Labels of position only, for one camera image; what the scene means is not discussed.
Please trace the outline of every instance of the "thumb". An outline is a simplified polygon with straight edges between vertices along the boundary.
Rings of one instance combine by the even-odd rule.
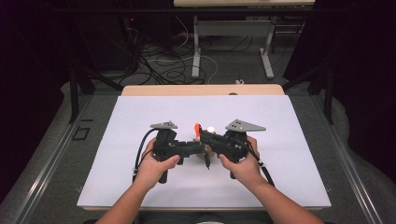
[[[176,155],[176,156],[169,158],[166,161],[163,161],[162,164],[166,169],[172,169],[176,166],[176,163],[178,162],[178,160],[180,160],[180,157],[178,155]]]
[[[228,160],[228,158],[226,156],[224,156],[223,154],[220,154],[219,158],[220,158],[220,161],[221,161],[223,167],[226,168],[227,170],[230,170],[231,167],[233,166],[233,162]]]

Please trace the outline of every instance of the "black handheld device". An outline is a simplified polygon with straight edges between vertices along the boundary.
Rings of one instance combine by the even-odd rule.
[[[213,152],[219,156],[223,154],[228,160],[237,163],[244,159],[248,154],[248,136],[247,133],[237,133],[227,131],[224,135],[209,133],[202,130],[199,126],[200,141],[203,145],[209,145]]]
[[[156,141],[152,152],[157,161],[166,161],[169,158],[178,155],[180,157],[177,165],[182,165],[184,158],[194,154],[205,154],[205,145],[199,142],[179,142],[175,140],[177,133],[171,129],[162,129],[157,133]],[[168,171],[165,171],[158,181],[161,184],[166,183]]]

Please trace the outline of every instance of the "finger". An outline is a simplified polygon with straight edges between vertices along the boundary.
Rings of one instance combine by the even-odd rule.
[[[166,170],[172,169],[172,168],[175,168],[178,160],[180,160],[180,156],[175,155],[175,156],[169,158],[168,160],[161,162],[161,164],[162,164],[163,168],[165,168]]]
[[[146,146],[145,151],[143,152],[143,155],[146,155],[148,152],[150,152],[154,148],[154,143],[156,141],[156,138],[154,137],[148,142],[148,145]]]
[[[228,160],[228,158],[226,156],[224,156],[223,154],[219,155],[221,164],[223,165],[224,168],[226,168],[227,170],[231,170],[233,167],[233,162],[231,162],[230,160]]]
[[[247,140],[248,140],[249,143],[251,144],[251,147],[252,147],[254,153],[255,153],[258,157],[260,157],[260,152],[259,152],[259,150],[257,149],[257,148],[258,148],[258,147],[257,147],[257,140],[256,140],[255,138],[250,137],[250,136],[247,137]]]

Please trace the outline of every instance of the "table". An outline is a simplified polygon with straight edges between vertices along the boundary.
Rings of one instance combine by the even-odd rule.
[[[176,7],[285,7],[314,5],[315,0],[175,0]],[[199,76],[201,49],[200,35],[255,35],[266,36],[264,48],[260,49],[262,64],[267,78],[274,78],[268,51],[276,26],[276,17],[269,21],[198,21],[194,17],[194,58],[191,75]]]
[[[221,127],[233,121],[236,115],[244,121],[265,123],[266,132],[248,134],[258,139],[259,147],[266,148],[259,151],[265,155],[262,160],[279,190],[307,208],[331,206],[290,99],[278,85],[125,87],[78,206],[87,210],[108,209],[129,187],[136,151],[150,123],[172,120],[178,126],[177,140],[189,141],[194,136],[192,121],[199,121],[203,127],[211,124],[222,134],[225,130]],[[287,141],[276,140],[282,134],[288,136]],[[150,191],[141,210],[262,210],[262,206],[247,189],[229,177],[216,157],[211,158],[210,171],[207,171],[202,158],[191,156],[182,166],[169,171],[166,184],[157,184]]]

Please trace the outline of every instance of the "handle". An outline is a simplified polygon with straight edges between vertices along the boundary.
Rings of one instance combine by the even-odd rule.
[[[164,184],[164,183],[166,183],[167,179],[168,179],[168,171],[166,170],[165,172],[163,172],[163,175],[161,176],[161,178],[158,181],[158,183]]]
[[[230,178],[231,179],[236,179],[236,177],[233,175],[233,172],[230,172]]]

